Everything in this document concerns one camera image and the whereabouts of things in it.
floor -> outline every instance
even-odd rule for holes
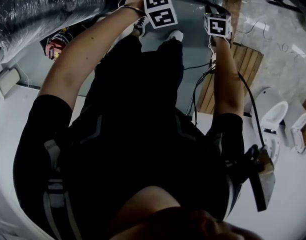
[[[210,62],[211,51],[208,46],[208,35],[204,30],[204,7],[201,4],[193,3],[188,0],[173,0],[175,11],[179,24],[160,29],[153,29],[150,25],[146,28],[146,35],[140,40],[143,47],[142,51],[155,51],[159,45],[169,36],[174,29],[180,29],[184,33],[183,39],[183,64],[185,68],[200,66]],[[125,30],[123,36],[128,35],[133,29],[131,25]],[[11,60],[6,66],[21,68],[21,82],[40,87],[50,70],[53,61],[44,56],[43,49],[38,42],[33,43],[23,49],[14,60]],[[189,69],[184,72],[183,81],[178,90],[177,108],[182,112],[186,112],[191,102],[193,90],[198,79],[203,72],[207,70],[207,66],[201,68]],[[85,96],[91,86],[94,73],[92,73],[84,82],[79,95]],[[196,98],[199,97],[200,88],[197,89]]]
[[[168,37],[168,33],[178,28],[183,31],[183,63],[186,68],[206,64],[211,52],[207,48],[208,35],[203,28],[204,7],[188,0],[173,0],[179,24],[162,29],[147,28],[141,39],[142,51],[154,51]],[[130,26],[124,36],[132,31]],[[294,97],[301,101],[306,98],[306,24],[305,18],[293,11],[268,4],[265,0],[242,0],[240,17],[234,41],[264,54],[260,69],[251,90],[256,97],[265,87],[277,89],[290,102]],[[23,49],[8,67],[21,67],[21,82],[41,86],[53,61],[44,56],[39,43]],[[184,72],[178,90],[177,108],[186,112],[194,87],[207,66]],[[83,84],[79,94],[85,96],[94,75]],[[198,98],[201,86],[196,91]],[[245,99],[245,111],[249,112],[251,102]]]

forearm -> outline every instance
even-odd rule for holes
[[[140,15],[121,8],[77,36],[50,69],[40,95],[57,96],[73,109],[81,85],[107,53],[116,38]]]
[[[243,116],[244,90],[229,44],[216,39],[216,66],[214,78],[214,117],[233,113]]]

black and white pattern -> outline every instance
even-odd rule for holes
[[[156,27],[175,23],[175,19],[170,8],[153,11],[150,12],[149,15]]]
[[[224,20],[216,20],[216,19],[210,19],[209,20],[209,32],[211,34],[216,35],[226,35],[226,21]]]
[[[146,0],[147,9],[168,5],[169,0]]]

plastic sheet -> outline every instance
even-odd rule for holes
[[[99,14],[106,0],[0,0],[2,63],[34,41]]]

sneaker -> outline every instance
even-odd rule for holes
[[[145,34],[145,26],[150,22],[149,18],[144,16],[140,18],[137,23],[134,24],[134,30],[139,31],[139,37],[143,37]]]
[[[184,34],[183,34],[180,30],[177,29],[177,30],[174,30],[174,31],[169,35],[169,37],[165,40],[165,42],[170,41],[170,40],[173,40],[173,39],[176,39],[176,40],[182,42],[183,37],[184,37]]]

